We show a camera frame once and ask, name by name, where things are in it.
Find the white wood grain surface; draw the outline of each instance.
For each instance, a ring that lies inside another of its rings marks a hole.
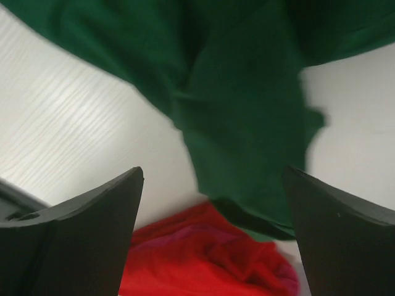
[[[133,86],[0,8],[0,177],[54,205],[135,166],[137,227],[201,199],[181,135]]]

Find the green cloth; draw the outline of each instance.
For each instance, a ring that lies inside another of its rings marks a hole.
[[[171,118],[199,190],[258,241],[294,238],[281,172],[323,124],[299,72],[395,40],[393,0],[0,2]]]

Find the red fabric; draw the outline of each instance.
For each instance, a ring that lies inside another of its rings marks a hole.
[[[274,243],[258,243],[230,225],[209,203],[135,232],[132,247],[192,224],[209,224],[237,234],[221,243],[209,232],[160,248],[130,252],[121,296],[290,296],[277,272],[289,263]]]

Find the green fabric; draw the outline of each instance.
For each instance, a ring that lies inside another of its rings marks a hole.
[[[200,191],[258,241],[294,238],[281,172],[323,124],[299,72],[395,40],[393,0],[0,1],[170,117]]]

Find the red cloth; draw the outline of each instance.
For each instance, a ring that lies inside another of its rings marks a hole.
[[[193,224],[238,236],[221,243],[211,232],[194,232],[158,248],[130,252],[121,296],[290,296],[279,278],[289,263],[274,243],[258,243],[229,224],[209,203],[164,219],[133,235],[131,250]]]

